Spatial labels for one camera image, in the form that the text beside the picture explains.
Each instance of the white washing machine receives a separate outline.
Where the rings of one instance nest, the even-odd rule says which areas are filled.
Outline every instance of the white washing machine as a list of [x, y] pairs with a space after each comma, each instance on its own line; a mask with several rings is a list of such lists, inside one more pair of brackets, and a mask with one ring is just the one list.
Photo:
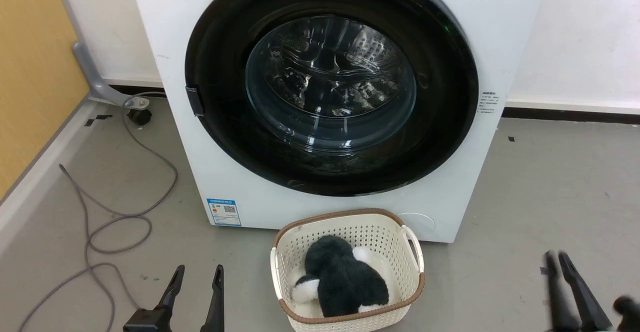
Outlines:
[[454, 241], [541, 0], [137, 0], [212, 225]]

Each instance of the brown basket rim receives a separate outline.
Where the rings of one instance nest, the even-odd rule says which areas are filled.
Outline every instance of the brown basket rim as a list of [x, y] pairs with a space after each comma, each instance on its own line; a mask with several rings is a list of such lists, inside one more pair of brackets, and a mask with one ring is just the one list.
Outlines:
[[[313, 223], [313, 222], [322, 221], [322, 220], [329, 220], [332, 218], [340, 218], [345, 216], [357, 216], [357, 215], [364, 215], [364, 214], [379, 214], [379, 215], [383, 215], [383, 216], [387, 216], [388, 218], [391, 218], [391, 220], [394, 220], [396, 223], [398, 223], [399, 226], [402, 226], [405, 224], [400, 217], [398, 217], [397, 215], [393, 214], [390, 211], [387, 211], [386, 209], [381, 209], [381, 208], [350, 209], [348, 211], [326, 213], [323, 215], [312, 216], [309, 218], [304, 218], [304, 219], [289, 223], [284, 228], [279, 230], [278, 234], [276, 234], [273, 247], [277, 248], [278, 243], [281, 240], [282, 236], [292, 228], [306, 225], [307, 223]], [[300, 316], [299, 314], [296, 314], [293, 310], [291, 310], [290, 307], [285, 302], [284, 298], [281, 298], [279, 300], [279, 305], [289, 318], [291, 318], [292, 320], [298, 323], [302, 323], [305, 325], [323, 325], [326, 323], [340, 323], [340, 322], [354, 321], [357, 319], [365, 319], [373, 316], [378, 316], [381, 314], [386, 314], [387, 312], [403, 309], [404, 307], [407, 307], [412, 303], [416, 302], [416, 300], [418, 300], [418, 297], [420, 297], [420, 295], [423, 293], [423, 289], [425, 289], [425, 279], [426, 279], [425, 273], [421, 272], [418, 275], [418, 278], [419, 278], [418, 287], [415, 289], [415, 292], [411, 295], [411, 297], [405, 300], [402, 300], [398, 303], [386, 305], [385, 307], [378, 308], [378, 309], [373, 309], [372, 311], [366, 311], [366, 312], [355, 313], [355, 314], [346, 314], [345, 316], [336, 316], [336, 317], [307, 318], [307, 317]]]

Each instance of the stuffed animal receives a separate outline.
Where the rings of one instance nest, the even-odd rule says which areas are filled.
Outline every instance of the stuffed animal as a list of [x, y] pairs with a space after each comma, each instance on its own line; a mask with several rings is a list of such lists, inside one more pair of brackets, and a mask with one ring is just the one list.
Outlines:
[[389, 289], [370, 261], [368, 248], [323, 236], [306, 252], [306, 275], [295, 282], [291, 298], [297, 303], [318, 299], [325, 318], [379, 309], [389, 303]]

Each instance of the gray cable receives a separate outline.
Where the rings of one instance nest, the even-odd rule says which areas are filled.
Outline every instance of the gray cable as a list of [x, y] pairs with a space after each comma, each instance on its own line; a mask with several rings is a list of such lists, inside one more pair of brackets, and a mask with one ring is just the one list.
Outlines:
[[[138, 213], [122, 213], [122, 212], [114, 211], [113, 209], [105, 206], [100, 201], [98, 201], [96, 198], [94, 198], [92, 195], [90, 195], [87, 191], [85, 191], [73, 179], [73, 177], [71, 177], [69, 172], [67, 172], [66, 168], [62, 164], [59, 164], [58, 167], [60, 168], [60, 170], [62, 170], [62, 174], [64, 174], [67, 177], [67, 179], [69, 179], [69, 182], [71, 182], [71, 184], [73, 185], [73, 188], [75, 189], [75, 194], [78, 197], [78, 200], [80, 200], [80, 204], [82, 205], [82, 213], [84, 214], [84, 233], [85, 233], [85, 236], [86, 236], [86, 241], [84, 243], [84, 265], [85, 265], [85, 268], [80, 270], [80, 271], [78, 271], [78, 272], [76, 272], [76, 273], [74, 273], [69, 278], [67, 278], [64, 281], [60, 282], [60, 284], [55, 286], [55, 288], [51, 289], [51, 291], [49, 293], [47, 293], [35, 305], [35, 307], [33, 307], [33, 309], [30, 310], [30, 312], [27, 314], [27, 316], [24, 318], [24, 320], [20, 324], [20, 328], [18, 328], [18, 332], [23, 332], [25, 330], [25, 326], [27, 325], [29, 320], [32, 318], [34, 313], [51, 296], [53, 296], [53, 294], [55, 294], [64, 285], [66, 285], [69, 282], [75, 280], [76, 278], [84, 275], [84, 273], [89, 273], [91, 275], [91, 277], [93, 278], [93, 281], [95, 281], [96, 284], [98, 284], [98, 286], [100, 287], [100, 289], [102, 289], [102, 291], [107, 296], [107, 298], [109, 298], [109, 302], [110, 302], [110, 305], [111, 305], [111, 316], [110, 316], [110, 319], [109, 319], [109, 325], [107, 326], [107, 329], [105, 330], [105, 332], [109, 332], [112, 329], [112, 325], [114, 325], [116, 304], [115, 304], [115, 301], [114, 301], [114, 296], [109, 292], [109, 289], [107, 289], [105, 284], [103, 284], [103, 282], [98, 278], [98, 276], [94, 272], [94, 269], [96, 269], [96, 268], [98, 268], [100, 266], [109, 266], [109, 267], [114, 268], [114, 270], [116, 271], [116, 273], [118, 275], [118, 279], [121, 282], [122, 287], [124, 288], [124, 292], [126, 293], [126, 296], [131, 301], [131, 304], [136, 309], [140, 308], [140, 305], [138, 305], [138, 303], [131, 296], [131, 293], [130, 293], [129, 289], [127, 288], [126, 283], [124, 282], [124, 278], [122, 277], [122, 273], [118, 269], [118, 267], [113, 263], [106, 263], [106, 262], [97, 263], [97, 264], [91, 264], [89, 262], [89, 248], [94, 250], [94, 251], [96, 251], [96, 252], [99, 252], [99, 253], [103, 253], [103, 254], [106, 254], [106, 255], [112, 255], [114, 253], [125, 252], [125, 251], [131, 250], [132, 248], [135, 248], [135, 247], [139, 246], [141, 243], [143, 243], [145, 240], [147, 240], [147, 238], [149, 238], [149, 236], [151, 234], [151, 220], [149, 220], [149, 218], [147, 218], [144, 215], [146, 215], [147, 213], [149, 213], [150, 211], [155, 209], [155, 207], [157, 207], [160, 203], [162, 203], [165, 200], [165, 198], [167, 198], [167, 196], [169, 196], [169, 193], [171, 193], [171, 191], [173, 191], [174, 187], [176, 186], [176, 182], [178, 182], [178, 169], [176, 168], [176, 166], [174, 166], [174, 164], [171, 163], [168, 159], [166, 159], [165, 157], [161, 156], [158, 152], [155, 152], [155, 150], [147, 147], [146, 145], [144, 145], [144, 143], [140, 142], [133, 135], [133, 133], [131, 133], [131, 130], [127, 125], [127, 121], [126, 121], [126, 118], [125, 118], [126, 109], [124, 108], [124, 106], [126, 105], [126, 103], [128, 101], [130, 101], [134, 97], [147, 96], [147, 95], [164, 95], [164, 93], [161, 93], [161, 92], [143, 92], [143, 93], [138, 93], [138, 94], [132, 95], [131, 97], [127, 98], [122, 103], [122, 113], [121, 113], [122, 125], [124, 125], [124, 129], [126, 130], [126, 133], [128, 133], [128, 135], [131, 136], [131, 138], [133, 139], [133, 141], [135, 141], [135, 143], [140, 145], [140, 147], [144, 148], [148, 152], [151, 152], [151, 154], [153, 154], [157, 158], [161, 159], [167, 166], [169, 166], [169, 168], [173, 171], [173, 181], [171, 182], [171, 186], [162, 195], [162, 197], [160, 197], [160, 199], [158, 199], [156, 202], [154, 202], [151, 205], [151, 207], [148, 207], [144, 211], [141, 211], [141, 212], [138, 212]], [[114, 219], [110, 220], [109, 222], [104, 223], [103, 225], [101, 225], [100, 227], [94, 229], [93, 231], [90, 231], [90, 229], [89, 229], [89, 210], [87, 209], [87, 203], [85, 202], [85, 199], [83, 198], [83, 195], [85, 197], [87, 197], [89, 200], [91, 200], [92, 202], [94, 202], [96, 205], [100, 206], [105, 211], [108, 211], [108, 212], [110, 212], [110, 213], [112, 213], [114, 215], [117, 215], [119, 217], [114, 218]], [[133, 244], [130, 244], [128, 246], [125, 246], [125, 247], [122, 247], [122, 248], [117, 248], [117, 249], [104, 249], [104, 248], [96, 247], [94, 245], [92, 240], [93, 240], [94, 236], [96, 236], [96, 234], [98, 234], [99, 232], [103, 231], [105, 228], [109, 227], [110, 225], [113, 225], [116, 222], [132, 219], [132, 218], [135, 218], [135, 219], [138, 219], [138, 220], [143, 220], [148, 225], [148, 229], [146, 231], [146, 234], [144, 235], [144, 237], [140, 238], [139, 241], [137, 241], [137, 242], [135, 242]]]

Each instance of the wooden door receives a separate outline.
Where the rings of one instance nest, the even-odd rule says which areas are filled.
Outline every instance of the wooden door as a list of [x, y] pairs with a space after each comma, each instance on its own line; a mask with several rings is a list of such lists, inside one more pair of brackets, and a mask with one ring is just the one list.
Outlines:
[[0, 0], [0, 200], [89, 91], [62, 0]]

